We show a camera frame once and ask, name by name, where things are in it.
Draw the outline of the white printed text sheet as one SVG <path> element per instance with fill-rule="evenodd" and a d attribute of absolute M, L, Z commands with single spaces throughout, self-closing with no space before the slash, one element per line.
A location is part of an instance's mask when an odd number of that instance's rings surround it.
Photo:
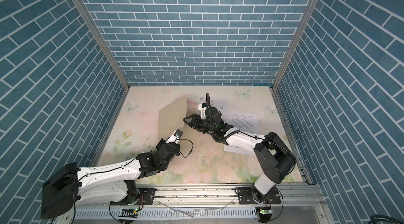
<path fill-rule="evenodd" d="M 230 133 L 238 130 L 240 132 L 227 138 L 228 145 L 225 145 L 224 150 L 254 156 L 255 145 L 259 142 L 258 139 L 255 139 L 255 136 L 259 136 L 257 115 L 228 112 L 225 122 L 234 126 L 229 131 Z"/>

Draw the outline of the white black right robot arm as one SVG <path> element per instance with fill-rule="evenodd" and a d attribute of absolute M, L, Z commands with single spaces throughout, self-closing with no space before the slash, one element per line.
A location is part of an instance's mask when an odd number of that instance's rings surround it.
<path fill-rule="evenodd" d="M 185 117 L 183 122 L 198 132 L 211 135 L 217 143 L 241 148 L 256 156 L 263 172 L 251 186 L 251 194 L 258 203 L 266 201 L 269 192 L 296 166 L 295 156 L 274 132 L 257 135 L 244 132 L 223 120 L 214 121 L 200 115 Z"/>

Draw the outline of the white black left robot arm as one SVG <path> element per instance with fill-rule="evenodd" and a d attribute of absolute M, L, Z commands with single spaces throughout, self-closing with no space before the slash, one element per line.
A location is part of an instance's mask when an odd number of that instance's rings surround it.
<path fill-rule="evenodd" d="M 180 155 L 177 141 L 182 134 L 176 129 L 167 140 L 161 139 L 155 150 L 120 163 L 81 168 L 77 163 L 66 164 L 43 183 L 41 219 L 56 218 L 85 204 L 110 201 L 128 205 L 138 197 L 137 179 L 165 171 Z"/>

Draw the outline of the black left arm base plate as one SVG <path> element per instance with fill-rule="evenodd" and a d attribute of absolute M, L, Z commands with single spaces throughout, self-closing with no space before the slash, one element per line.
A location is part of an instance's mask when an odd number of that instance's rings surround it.
<path fill-rule="evenodd" d="M 128 194 L 120 201 L 111 201 L 113 206 L 145 206 L 152 205 L 155 197 L 155 188 L 140 188 Z"/>

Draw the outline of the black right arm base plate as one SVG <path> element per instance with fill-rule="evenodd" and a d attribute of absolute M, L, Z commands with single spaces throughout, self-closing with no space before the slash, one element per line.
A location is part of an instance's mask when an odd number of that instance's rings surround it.
<path fill-rule="evenodd" d="M 281 204 L 280 193 L 277 188 L 272 188 L 266 194 L 260 193 L 257 189 L 252 187 L 236 187 L 235 193 L 238 197 L 240 205 L 252 204 Z"/>

